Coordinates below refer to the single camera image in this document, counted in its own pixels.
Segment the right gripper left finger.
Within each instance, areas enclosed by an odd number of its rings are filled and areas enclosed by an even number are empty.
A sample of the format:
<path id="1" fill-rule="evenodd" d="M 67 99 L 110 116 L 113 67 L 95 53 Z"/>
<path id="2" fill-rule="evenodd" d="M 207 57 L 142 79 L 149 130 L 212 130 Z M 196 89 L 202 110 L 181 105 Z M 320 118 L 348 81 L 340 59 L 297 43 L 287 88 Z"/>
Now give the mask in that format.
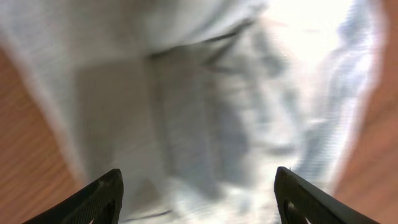
<path id="1" fill-rule="evenodd" d="M 118 224 L 123 193 L 121 171 L 112 169 L 24 224 Z"/>

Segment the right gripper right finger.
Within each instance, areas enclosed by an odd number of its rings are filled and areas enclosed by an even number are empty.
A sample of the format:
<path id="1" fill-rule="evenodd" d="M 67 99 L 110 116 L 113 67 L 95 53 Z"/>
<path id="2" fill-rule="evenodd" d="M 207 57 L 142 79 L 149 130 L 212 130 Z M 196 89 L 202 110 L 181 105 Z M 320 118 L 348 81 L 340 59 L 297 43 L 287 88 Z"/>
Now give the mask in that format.
<path id="1" fill-rule="evenodd" d="M 286 167 L 278 167 L 274 193 L 282 224 L 378 224 Z"/>

